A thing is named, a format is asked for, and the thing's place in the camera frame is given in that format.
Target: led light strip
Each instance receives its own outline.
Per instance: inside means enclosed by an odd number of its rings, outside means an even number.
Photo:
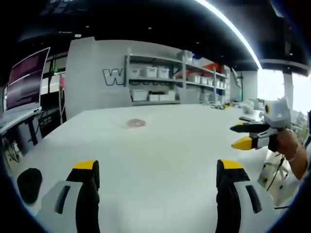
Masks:
[[[238,36],[238,38],[242,41],[242,43],[245,45],[251,56],[253,57],[258,69],[262,69],[262,66],[254,53],[252,47],[249,45],[247,40],[244,38],[244,36],[241,34],[241,32],[233,25],[233,23],[230,22],[229,19],[227,19],[226,16],[224,16],[217,8],[215,8],[213,5],[208,3],[205,0],[196,0],[201,5],[205,6],[207,9],[209,9],[213,14],[215,14],[218,18],[220,18],[228,27],[235,33],[235,35]]]

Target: metal shelving unit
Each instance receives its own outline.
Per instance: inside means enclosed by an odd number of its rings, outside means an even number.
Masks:
[[[139,78],[132,78],[129,77],[128,74],[130,73],[130,65],[131,64],[150,64],[153,66],[164,66],[170,69],[170,78],[169,79],[158,79],[158,78],[147,78],[147,77],[139,77]],[[173,79],[172,77],[178,73],[182,72],[182,79]],[[214,85],[204,85],[201,83],[193,83],[187,81],[187,71],[193,71],[196,73],[201,73],[205,75],[210,75],[213,77],[214,80]],[[216,87],[216,81],[217,78],[224,81],[225,79],[228,79],[227,76],[224,74],[220,74],[216,72],[216,69],[214,68],[213,70],[205,69],[203,67],[197,67],[194,65],[186,64],[185,59],[183,58],[182,61],[173,59],[173,58],[166,58],[166,57],[159,57],[159,56],[148,56],[148,55],[143,55],[143,54],[131,54],[128,53],[127,56],[125,56],[125,86],[129,86],[130,81],[147,81],[147,82],[167,82],[171,84],[177,84],[180,83],[182,84],[182,88],[186,89],[187,85],[194,85],[197,87],[200,87],[202,89],[206,88],[210,91],[213,91],[213,97],[214,100],[216,99],[216,93],[222,93],[224,94],[225,89],[224,88],[219,88]],[[155,102],[149,102],[149,101],[138,101],[138,102],[133,102],[134,106],[139,106],[139,105],[149,105],[149,104],[170,104],[170,103],[179,103],[179,101],[155,101]]]

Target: desk leg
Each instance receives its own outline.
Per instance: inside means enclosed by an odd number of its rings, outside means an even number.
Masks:
[[[32,142],[35,145],[38,144],[37,136],[35,135],[35,128],[34,128],[34,123],[33,123],[34,117],[31,117],[27,120],[26,124],[28,124],[30,136],[32,139]]]

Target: shelf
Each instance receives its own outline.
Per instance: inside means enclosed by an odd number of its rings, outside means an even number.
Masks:
[[[153,64],[158,66],[182,65],[182,61],[173,58],[148,56],[142,54],[131,54],[130,63]]]
[[[194,82],[186,82],[189,85],[194,85],[194,86],[202,86],[202,87],[209,87],[209,88],[214,88],[214,86],[209,86],[209,85],[205,85],[205,84],[201,84],[201,83],[194,83]],[[221,87],[217,87],[216,89],[219,90],[225,90],[224,88]]]
[[[144,106],[144,105],[161,105],[161,104],[180,104],[179,100],[172,101],[133,101],[133,106]]]
[[[214,71],[213,70],[205,69],[203,67],[197,67],[197,66],[194,66],[194,65],[186,64],[186,69],[189,70],[189,71],[194,71],[194,72],[198,72],[198,73],[214,75]],[[216,72],[216,77],[227,79],[227,76],[225,76],[224,74],[217,73],[217,72]]]
[[[182,83],[183,81],[181,79],[158,79],[158,78],[130,78],[129,80],[135,80],[135,81],[150,81],[150,82],[171,82],[171,83]]]

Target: human hand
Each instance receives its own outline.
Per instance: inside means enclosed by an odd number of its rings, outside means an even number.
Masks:
[[[283,129],[277,133],[277,151],[284,154],[286,158],[291,158],[297,150],[297,136],[290,130]]]

